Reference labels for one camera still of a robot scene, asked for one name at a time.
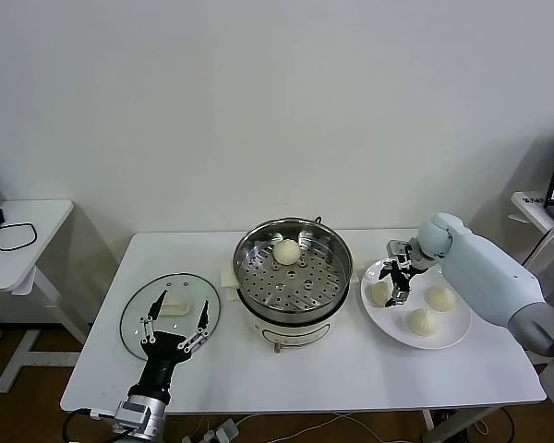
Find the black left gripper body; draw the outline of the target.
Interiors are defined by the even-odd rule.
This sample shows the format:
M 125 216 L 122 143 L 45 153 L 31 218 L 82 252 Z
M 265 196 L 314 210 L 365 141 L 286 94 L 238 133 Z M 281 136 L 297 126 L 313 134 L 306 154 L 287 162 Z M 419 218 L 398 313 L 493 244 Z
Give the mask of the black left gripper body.
M 178 346 L 187 338 L 169 332 L 154 332 L 150 342 L 142 343 L 142 350 L 147 355 L 147 361 L 136 385 L 132 386 L 127 396 L 139 395 L 158 401 L 169 401 L 172 375 L 178 364 L 191 357 L 191 352 L 179 349 Z

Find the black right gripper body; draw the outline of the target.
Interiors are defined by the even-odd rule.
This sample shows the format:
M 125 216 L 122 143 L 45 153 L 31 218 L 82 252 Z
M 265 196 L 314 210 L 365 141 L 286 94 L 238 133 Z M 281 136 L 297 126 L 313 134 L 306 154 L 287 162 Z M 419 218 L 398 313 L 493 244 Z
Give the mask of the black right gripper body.
M 391 262 L 390 274 L 393 281 L 410 281 L 413 277 L 415 277 L 415 275 L 418 274 L 418 270 L 412 265 L 401 267 L 398 261 L 393 260 Z

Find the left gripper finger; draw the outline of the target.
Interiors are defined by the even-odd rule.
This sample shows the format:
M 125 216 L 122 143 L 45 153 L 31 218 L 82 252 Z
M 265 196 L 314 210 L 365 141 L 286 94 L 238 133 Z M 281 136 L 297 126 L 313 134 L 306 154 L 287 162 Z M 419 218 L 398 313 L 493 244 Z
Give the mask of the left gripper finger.
M 154 322 L 158 319 L 158 316 L 160 315 L 163 302 L 167 294 L 167 291 L 162 291 L 155 300 L 151 300 L 151 305 L 147 315 L 139 321 L 143 325 L 144 329 L 144 337 L 140 340 L 141 345 L 148 343 L 154 344 L 156 342 L 153 328 Z
M 198 350 L 209 338 L 209 301 L 206 300 L 200 312 L 196 330 L 182 341 L 177 349 L 184 353 L 193 353 Z

